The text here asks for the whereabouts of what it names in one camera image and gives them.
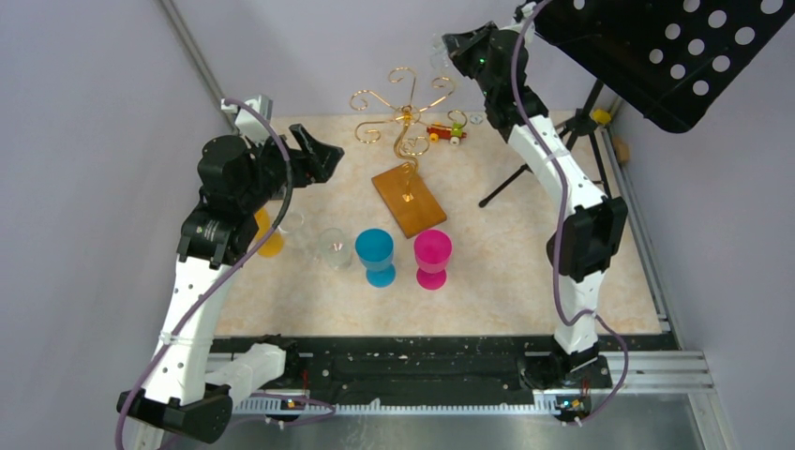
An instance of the toy car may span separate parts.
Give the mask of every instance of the toy car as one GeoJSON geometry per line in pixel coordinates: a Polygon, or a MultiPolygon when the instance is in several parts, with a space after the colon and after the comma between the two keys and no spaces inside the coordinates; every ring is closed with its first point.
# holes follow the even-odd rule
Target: toy car
{"type": "Polygon", "coordinates": [[[446,139],[450,141],[450,145],[458,145],[462,139],[467,137],[463,125],[457,122],[454,122],[452,127],[435,122],[432,126],[427,127],[426,131],[432,143],[437,143],[439,139],[446,139]]]}

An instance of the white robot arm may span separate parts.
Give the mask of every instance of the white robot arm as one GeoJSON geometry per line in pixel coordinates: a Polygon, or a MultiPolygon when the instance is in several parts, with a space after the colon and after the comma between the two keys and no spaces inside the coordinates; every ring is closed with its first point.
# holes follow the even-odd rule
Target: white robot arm
{"type": "MultiPolygon", "coordinates": [[[[588,209],[601,204],[605,194],[579,168],[558,137],[552,121],[543,115],[536,115],[530,120],[535,129],[547,140],[548,147],[552,149],[553,156],[558,159],[568,180],[566,217],[573,216],[577,209],[588,209]]],[[[551,158],[546,155],[527,126],[514,126],[508,144],[527,162],[530,170],[552,199],[552,203],[560,204],[563,192],[561,180],[552,167],[551,158]]],[[[580,282],[569,276],[561,276],[561,299],[566,317],[573,318],[583,309],[596,311],[599,287],[604,277],[602,271],[593,272],[580,282]]],[[[555,330],[555,340],[567,354],[588,351],[596,343],[594,317],[584,316],[571,326],[559,321],[555,330]]]]}
{"type": "MultiPolygon", "coordinates": [[[[515,22],[498,28],[493,22],[468,33],[447,34],[442,41],[448,56],[461,74],[477,81],[485,96],[486,114],[489,123],[502,138],[527,162],[538,181],[555,204],[561,204],[565,178],[565,212],[562,226],[562,248],[559,256],[558,282],[560,285],[560,309],[562,316],[555,330],[560,373],[582,368],[598,356],[595,311],[599,288],[609,267],[610,258],[618,251],[618,245],[626,220],[626,204],[622,199],[609,199],[579,168],[568,149],[558,137],[554,125],[548,118],[548,110],[541,99],[525,85],[528,53],[522,48],[518,54],[518,97],[536,131],[531,132],[518,113],[511,80],[513,50],[520,38],[524,17],[535,8],[529,3],[517,8],[515,22]],[[555,167],[560,165],[560,172],[555,167]],[[581,312],[579,320],[571,321],[581,312]]],[[[533,37],[530,24],[524,36],[527,47],[533,37]]],[[[547,256],[553,261],[553,235],[547,244],[547,256]]]]}
{"type": "Polygon", "coordinates": [[[269,98],[233,103],[242,105],[241,111],[222,108],[237,113],[235,125],[241,135],[217,137],[202,150],[201,199],[182,226],[172,299],[151,370],[138,381],[140,389],[122,393],[117,402],[117,411],[145,423],[136,437],[137,450],[158,448],[163,430],[205,443],[216,441],[233,408],[281,377],[289,359],[284,349],[272,345],[278,339],[269,339],[270,343],[254,344],[221,369],[205,373],[220,311],[232,286],[226,278],[250,257],[248,245],[258,230],[254,213],[285,183],[290,193],[292,188],[328,181],[344,152],[315,140],[300,124],[290,126],[290,131],[301,150],[288,149],[283,137],[277,136],[277,142],[264,129],[270,118],[269,98]],[[201,305],[197,303],[222,279],[225,284],[201,305]],[[179,336],[173,336],[173,330],[179,330],[179,336]]]}

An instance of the golden jewelry stand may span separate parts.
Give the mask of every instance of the golden jewelry stand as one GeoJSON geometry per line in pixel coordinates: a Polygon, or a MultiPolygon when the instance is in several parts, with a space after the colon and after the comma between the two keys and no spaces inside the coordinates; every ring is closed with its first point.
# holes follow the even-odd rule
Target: golden jewelry stand
{"type": "MultiPolygon", "coordinates": [[[[390,83],[400,83],[403,77],[393,78],[393,75],[402,71],[407,71],[412,74],[412,91],[409,94],[408,105],[400,107],[392,106],[381,96],[368,89],[353,94],[350,104],[351,108],[357,111],[363,111],[368,107],[368,102],[360,96],[363,94],[370,94],[381,103],[391,108],[394,112],[394,116],[391,119],[367,121],[356,126],[353,133],[356,139],[361,143],[376,143],[381,138],[381,132],[375,128],[365,130],[365,133],[371,136],[371,139],[365,139],[360,136],[360,129],[365,125],[389,124],[393,122],[402,125],[402,130],[397,136],[397,139],[395,139],[392,149],[396,157],[406,162],[394,169],[374,176],[372,182],[378,190],[378,193],[381,194],[381,198],[386,203],[386,206],[397,221],[397,225],[400,226],[403,234],[407,238],[411,238],[424,230],[444,222],[447,220],[447,215],[442,210],[442,207],[439,206],[433,194],[430,193],[430,190],[428,190],[422,177],[417,173],[419,170],[419,160],[417,157],[422,156],[429,149],[428,139],[426,139],[425,136],[406,138],[406,134],[409,128],[414,124],[427,127],[428,124],[421,121],[422,113],[450,97],[450,95],[455,92],[456,86],[453,81],[447,77],[435,78],[433,82],[431,82],[431,86],[434,89],[449,89],[449,92],[439,97],[425,108],[417,108],[412,105],[414,88],[417,84],[417,75],[412,69],[409,67],[394,68],[389,72],[387,79],[390,83]],[[357,99],[361,101],[361,106],[354,105],[357,99]],[[417,150],[418,143],[423,143],[424,147],[417,150]]],[[[461,114],[464,117],[463,123],[466,124],[466,114],[460,111],[451,111],[447,114],[451,120],[453,120],[451,117],[453,113],[461,114]]]]}

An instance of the yellow cup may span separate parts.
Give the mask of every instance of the yellow cup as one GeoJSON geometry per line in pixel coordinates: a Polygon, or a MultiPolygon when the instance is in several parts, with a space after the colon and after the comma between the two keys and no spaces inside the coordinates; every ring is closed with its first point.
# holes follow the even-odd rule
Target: yellow cup
{"type": "MultiPolygon", "coordinates": [[[[257,231],[257,235],[254,236],[254,242],[258,242],[271,228],[271,218],[268,216],[268,212],[265,211],[265,208],[262,208],[254,214],[254,219],[257,221],[257,226],[260,227],[257,231]]],[[[265,258],[271,258],[278,255],[283,248],[284,238],[281,237],[281,234],[276,230],[271,234],[271,237],[265,241],[265,244],[257,250],[257,254],[265,258]]]]}

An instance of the black perforated panel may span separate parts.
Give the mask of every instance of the black perforated panel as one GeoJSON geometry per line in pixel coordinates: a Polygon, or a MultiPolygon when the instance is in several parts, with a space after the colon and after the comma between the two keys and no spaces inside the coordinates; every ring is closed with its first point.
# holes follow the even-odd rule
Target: black perforated panel
{"type": "Polygon", "coordinates": [[[682,133],[794,12],[795,0],[555,0],[535,24],[657,126],[682,133]]]}

